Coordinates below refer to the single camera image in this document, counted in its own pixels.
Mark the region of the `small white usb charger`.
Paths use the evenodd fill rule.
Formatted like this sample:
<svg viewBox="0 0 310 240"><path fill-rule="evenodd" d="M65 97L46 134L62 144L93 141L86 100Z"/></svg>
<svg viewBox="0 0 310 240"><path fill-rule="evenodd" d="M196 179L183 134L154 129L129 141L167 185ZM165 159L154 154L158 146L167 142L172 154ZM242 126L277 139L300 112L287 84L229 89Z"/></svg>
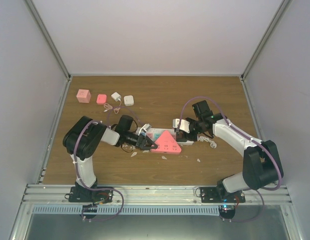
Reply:
<svg viewBox="0 0 310 240"><path fill-rule="evenodd" d="M111 98L114 100L114 101L116 101L116 102L118 102L118 101L121 101L121 95L119 94L119 93L117 93L117 92L114 92L113 94L111 94Z"/></svg>

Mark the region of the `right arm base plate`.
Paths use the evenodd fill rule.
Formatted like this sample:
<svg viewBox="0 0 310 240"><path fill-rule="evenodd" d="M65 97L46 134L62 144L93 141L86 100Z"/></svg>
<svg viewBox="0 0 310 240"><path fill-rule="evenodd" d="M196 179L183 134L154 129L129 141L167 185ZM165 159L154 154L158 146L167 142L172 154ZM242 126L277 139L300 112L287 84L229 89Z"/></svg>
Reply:
<svg viewBox="0 0 310 240"><path fill-rule="evenodd" d="M224 190L219 191L216 186L200 186L195 189L194 193L201 198L202 203L236 204L246 202L243 191L227 193Z"/></svg>

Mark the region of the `left aluminium frame post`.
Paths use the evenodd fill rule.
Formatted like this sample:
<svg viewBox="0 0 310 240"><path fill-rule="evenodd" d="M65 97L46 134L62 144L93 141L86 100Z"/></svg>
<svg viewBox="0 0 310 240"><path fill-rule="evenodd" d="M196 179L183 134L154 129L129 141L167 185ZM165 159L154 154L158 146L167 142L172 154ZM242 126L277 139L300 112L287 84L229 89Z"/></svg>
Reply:
<svg viewBox="0 0 310 240"><path fill-rule="evenodd" d="M50 50L52 51L52 54L54 58L56 59L61 71L63 72L64 76L66 77L67 81L71 80L71 74L69 73L64 61L61 58L61 55L59 51L57 50L54 41L52 37L49 34L48 29L46 28L44 21L37 10L34 2L32 0L24 0L24 3L26 4L31 16L33 17L35 23L37 24L41 34L43 35L47 45L49 46Z"/></svg>

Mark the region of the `pink cube socket adapter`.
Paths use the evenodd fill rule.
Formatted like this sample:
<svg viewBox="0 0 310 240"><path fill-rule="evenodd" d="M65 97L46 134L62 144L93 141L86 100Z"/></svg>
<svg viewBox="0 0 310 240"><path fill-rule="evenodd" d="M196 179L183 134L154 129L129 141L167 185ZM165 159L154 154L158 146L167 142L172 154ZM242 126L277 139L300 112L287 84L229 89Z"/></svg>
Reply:
<svg viewBox="0 0 310 240"><path fill-rule="evenodd" d="M88 104L91 99L91 93L88 89L79 89L76 98L79 103Z"/></svg>

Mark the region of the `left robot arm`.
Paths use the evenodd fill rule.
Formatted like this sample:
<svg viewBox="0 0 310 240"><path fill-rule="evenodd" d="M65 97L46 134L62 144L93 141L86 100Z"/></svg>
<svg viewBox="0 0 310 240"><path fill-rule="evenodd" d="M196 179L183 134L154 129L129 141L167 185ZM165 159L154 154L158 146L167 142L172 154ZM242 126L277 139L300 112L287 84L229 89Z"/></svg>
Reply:
<svg viewBox="0 0 310 240"><path fill-rule="evenodd" d="M83 116L65 135L63 146L73 160L76 184L82 187L80 196L85 201L92 202L98 195L98 190L95 188L97 178L93 170L93 154L100 142L115 147L128 144L146 151L158 148L158 144L142 131L139 133L131 131L133 122L134 119L131 116L122 115L117 124L108 127Z"/></svg>

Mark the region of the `right aluminium frame post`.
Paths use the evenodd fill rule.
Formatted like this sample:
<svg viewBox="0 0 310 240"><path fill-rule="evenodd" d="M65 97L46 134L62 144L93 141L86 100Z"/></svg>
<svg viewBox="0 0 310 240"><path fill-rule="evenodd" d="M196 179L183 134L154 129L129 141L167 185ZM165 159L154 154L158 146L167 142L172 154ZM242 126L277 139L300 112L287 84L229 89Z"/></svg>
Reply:
<svg viewBox="0 0 310 240"><path fill-rule="evenodd" d="M247 66L245 67L243 73L240 75L240 81L243 82L246 77L248 76L250 70L252 69L254 63L258 59L259 55L261 54L262 50L264 49L265 45L267 44L269 38L273 34L274 30L276 29L277 25L279 24L281 18L285 14L287 8L291 4L291 0L282 0L280 2L279 7L277 8L274 16L272 17L268 27L266 28L261 40L259 41L253 55L251 56Z"/></svg>

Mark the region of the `white folding charger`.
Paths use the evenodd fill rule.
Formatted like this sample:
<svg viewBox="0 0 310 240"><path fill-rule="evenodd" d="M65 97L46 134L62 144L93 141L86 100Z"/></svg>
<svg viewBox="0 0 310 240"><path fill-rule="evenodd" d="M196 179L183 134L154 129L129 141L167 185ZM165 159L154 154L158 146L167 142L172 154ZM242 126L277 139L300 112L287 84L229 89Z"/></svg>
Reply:
<svg viewBox="0 0 310 240"><path fill-rule="evenodd" d="M124 96L124 105L129 107L134 105L134 97L132 95Z"/></svg>

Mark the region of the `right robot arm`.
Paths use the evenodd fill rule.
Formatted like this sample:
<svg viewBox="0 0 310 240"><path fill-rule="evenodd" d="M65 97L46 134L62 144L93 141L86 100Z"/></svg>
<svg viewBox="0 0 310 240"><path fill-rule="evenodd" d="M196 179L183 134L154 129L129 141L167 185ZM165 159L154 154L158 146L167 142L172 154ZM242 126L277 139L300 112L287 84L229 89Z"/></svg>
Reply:
<svg viewBox="0 0 310 240"><path fill-rule="evenodd" d="M283 169L276 144L255 138L234 125L222 111L213 113L203 97L193 104L196 119L176 118L173 128L176 137L195 141L199 134L212 139L220 138L233 147L242 157L242 172L228 176L217 183L216 196L223 203L234 193L246 190L276 191L281 187Z"/></svg>

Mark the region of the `aluminium frame post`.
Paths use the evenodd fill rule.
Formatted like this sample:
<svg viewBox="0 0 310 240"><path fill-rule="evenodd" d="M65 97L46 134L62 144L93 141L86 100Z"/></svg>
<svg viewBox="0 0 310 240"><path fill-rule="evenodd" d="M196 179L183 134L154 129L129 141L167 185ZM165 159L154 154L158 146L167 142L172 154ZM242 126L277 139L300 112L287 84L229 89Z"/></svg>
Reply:
<svg viewBox="0 0 310 240"><path fill-rule="evenodd" d="M49 34L48 29L46 28L44 21L37 10L34 2L32 0L24 0L24 3L26 4L31 16L33 17L35 23L37 24L41 34L43 35L47 45L49 46L50 50L52 51L52 54L54 58L56 59L61 71L63 72L64 76L66 77L67 81L71 80L71 74L69 73L64 61L61 58L61 55L59 51L57 50L54 41L52 37Z"/></svg>
<svg viewBox="0 0 310 240"><path fill-rule="evenodd" d="M245 67L243 73L240 75L240 81L243 82L246 77L248 76L250 70L252 69L254 63L258 59L259 55L261 54L262 50L264 49L265 45L267 44L269 38L273 34L274 30L276 29L277 25L279 24L281 18L285 14L287 8L291 4L291 0L282 0L280 2L279 7L277 8L274 16L272 17L268 27L266 28L261 40L259 41L253 55L251 56L247 66Z"/></svg>

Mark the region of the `pink flat square adapter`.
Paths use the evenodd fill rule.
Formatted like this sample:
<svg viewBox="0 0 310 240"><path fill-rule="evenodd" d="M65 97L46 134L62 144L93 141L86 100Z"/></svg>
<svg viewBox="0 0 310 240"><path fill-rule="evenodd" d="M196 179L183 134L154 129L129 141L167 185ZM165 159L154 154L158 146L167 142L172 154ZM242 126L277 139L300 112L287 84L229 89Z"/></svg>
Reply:
<svg viewBox="0 0 310 240"><path fill-rule="evenodd" d="M96 103L98 105L104 105L106 102L107 102L107 95L106 94L99 94L97 96Z"/></svg>

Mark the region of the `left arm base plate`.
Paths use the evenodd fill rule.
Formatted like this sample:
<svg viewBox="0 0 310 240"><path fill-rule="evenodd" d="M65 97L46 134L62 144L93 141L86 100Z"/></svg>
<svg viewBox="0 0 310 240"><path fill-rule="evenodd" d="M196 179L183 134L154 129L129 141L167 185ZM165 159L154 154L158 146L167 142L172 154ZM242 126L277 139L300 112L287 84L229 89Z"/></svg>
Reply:
<svg viewBox="0 0 310 240"><path fill-rule="evenodd" d="M70 203L92 203L106 204L111 203L113 197L113 189L91 191L82 186L73 186L70 192L65 194L65 199Z"/></svg>

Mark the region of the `aluminium front rail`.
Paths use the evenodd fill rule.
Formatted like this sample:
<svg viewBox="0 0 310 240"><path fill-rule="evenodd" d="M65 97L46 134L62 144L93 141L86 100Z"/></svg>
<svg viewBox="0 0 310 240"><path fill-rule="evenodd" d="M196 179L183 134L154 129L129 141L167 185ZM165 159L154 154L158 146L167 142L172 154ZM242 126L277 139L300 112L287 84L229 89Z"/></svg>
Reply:
<svg viewBox="0 0 310 240"><path fill-rule="evenodd" d="M71 190L68 184L29 184L22 202L26 204L67 204L65 194ZM197 187L192 185L115 185L124 196L126 205L190 206L202 205ZM285 186L276 191L259 191L265 205L292 205Z"/></svg>

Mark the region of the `pink triangular socket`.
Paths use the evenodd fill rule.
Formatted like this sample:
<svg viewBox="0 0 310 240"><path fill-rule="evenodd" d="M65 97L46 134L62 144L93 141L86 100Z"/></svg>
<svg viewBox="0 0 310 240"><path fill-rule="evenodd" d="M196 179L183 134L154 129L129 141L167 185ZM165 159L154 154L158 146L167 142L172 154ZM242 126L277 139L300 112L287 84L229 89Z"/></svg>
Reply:
<svg viewBox="0 0 310 240"><path fill-rule="evenodd" d="M152 149L150 152L161 153L161 154L175 154L178 155L181 153L181 147L174 139L172 134L165 130L159 138L155 141L158 145L157 149Z"/></svg>

